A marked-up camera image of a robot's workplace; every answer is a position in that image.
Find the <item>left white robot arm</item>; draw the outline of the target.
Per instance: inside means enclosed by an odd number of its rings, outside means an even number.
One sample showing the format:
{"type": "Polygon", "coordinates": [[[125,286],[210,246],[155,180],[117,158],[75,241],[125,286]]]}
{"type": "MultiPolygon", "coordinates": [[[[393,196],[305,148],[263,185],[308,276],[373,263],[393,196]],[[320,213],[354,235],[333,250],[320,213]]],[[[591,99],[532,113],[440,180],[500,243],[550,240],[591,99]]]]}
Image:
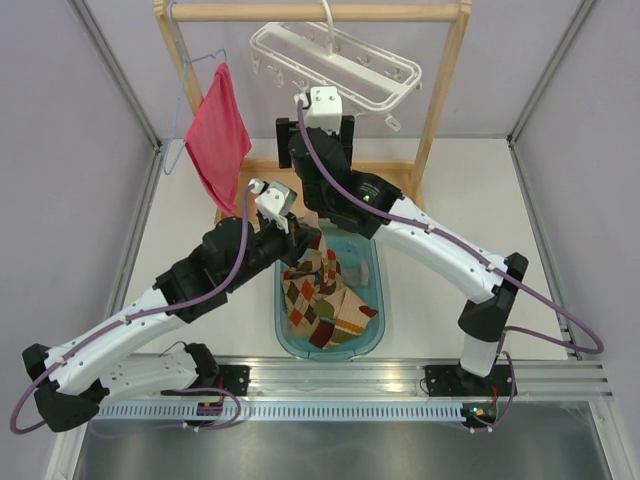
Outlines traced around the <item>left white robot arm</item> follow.
{"type": "Polygon", "coordinates": [[[272,264],[294,265],[321,236],[318,228],[285,218],[282,230],[262,220],[225,218],[186,258],[156,278],[131,305],[57,347],[33,344],[22,353],[40,423],[60,433],[130,398],[207,395],[220,384],[208,347],[190,343],[174,354],[138,354],[152,340],[224,305],[229,295],[272,264]]]}

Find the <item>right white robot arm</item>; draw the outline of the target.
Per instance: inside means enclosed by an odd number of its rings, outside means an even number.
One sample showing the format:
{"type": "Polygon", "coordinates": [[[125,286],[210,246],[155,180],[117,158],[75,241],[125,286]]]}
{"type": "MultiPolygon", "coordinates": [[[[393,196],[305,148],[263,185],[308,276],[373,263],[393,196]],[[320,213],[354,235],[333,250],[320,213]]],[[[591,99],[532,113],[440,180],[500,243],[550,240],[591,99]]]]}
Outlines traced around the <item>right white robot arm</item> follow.
{"type": "Polygon", "coordinates": [[[348,116],[345,121],[339,133],[328,134],[277,119],[279,166],[295,171],[309,211],[342,230],[404,252],[466,296],[458,318],[464,341],[456,379],[465,392],[481,393],[493,381],[504,329],[529,261],[518,252],[502,257],[467,244],[398,187],[353,169],[355,120],[348,116]]]}

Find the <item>argyle patterned sock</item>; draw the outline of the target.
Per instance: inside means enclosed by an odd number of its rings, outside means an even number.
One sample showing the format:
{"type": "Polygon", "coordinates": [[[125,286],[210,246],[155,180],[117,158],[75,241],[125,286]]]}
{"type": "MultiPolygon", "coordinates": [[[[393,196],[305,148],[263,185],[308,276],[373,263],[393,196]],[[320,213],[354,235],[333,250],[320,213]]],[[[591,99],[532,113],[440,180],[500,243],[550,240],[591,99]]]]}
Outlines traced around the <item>argyle patterned sock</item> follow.
{"type": "Polygon", "coordinates": [[[302,296],[311,300],[317,296],[329,296],[346,288],[337,254],[308,250],[306,256],[281,274],[282,290],[291,301],[302,296]]]}

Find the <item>cream striped sock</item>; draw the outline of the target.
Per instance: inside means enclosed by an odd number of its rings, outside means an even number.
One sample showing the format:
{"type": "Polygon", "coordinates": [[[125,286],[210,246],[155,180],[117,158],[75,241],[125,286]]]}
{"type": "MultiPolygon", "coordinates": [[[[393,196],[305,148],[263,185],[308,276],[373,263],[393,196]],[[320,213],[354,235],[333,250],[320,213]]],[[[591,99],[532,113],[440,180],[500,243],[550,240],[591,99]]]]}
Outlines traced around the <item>cream striped sock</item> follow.
{"type": "Polygon", "coordinates": [[[303,223],[319,231],[318,236],[308,248],[308,259],[312,263],[313,271],[320,275],[321,282],[326,283],[329,280],[329,256],[326,240],[320,229],[319,217],[315,212],[307,211],[303,217],[303,223]]]}
{"type": "Polygon", "coordinates": [[[378,314],[348,287],[325,296],[315,310],[320,323],[309,341],[320,349],[333,349],[358,339],[378,314]]]}

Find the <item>white clip sock hanger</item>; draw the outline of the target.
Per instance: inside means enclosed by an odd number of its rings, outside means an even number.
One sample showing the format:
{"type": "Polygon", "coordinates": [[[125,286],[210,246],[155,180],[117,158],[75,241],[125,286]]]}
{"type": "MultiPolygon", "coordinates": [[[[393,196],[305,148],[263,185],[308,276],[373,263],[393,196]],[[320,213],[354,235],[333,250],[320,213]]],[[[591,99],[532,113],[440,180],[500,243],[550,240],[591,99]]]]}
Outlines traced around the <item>white clip sock hanger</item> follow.
{"type": "Polygon", "coordinates": [[[337,29],[330,4],[320,4],[323,22],[269,22],[257,30],[250,39],[253,70],[265,64],[277,87],[289,77],[301,93],[333,87],[347,114],[378,116],[399,131],[393,111],[422,88],[421,67],[337,29]]]}

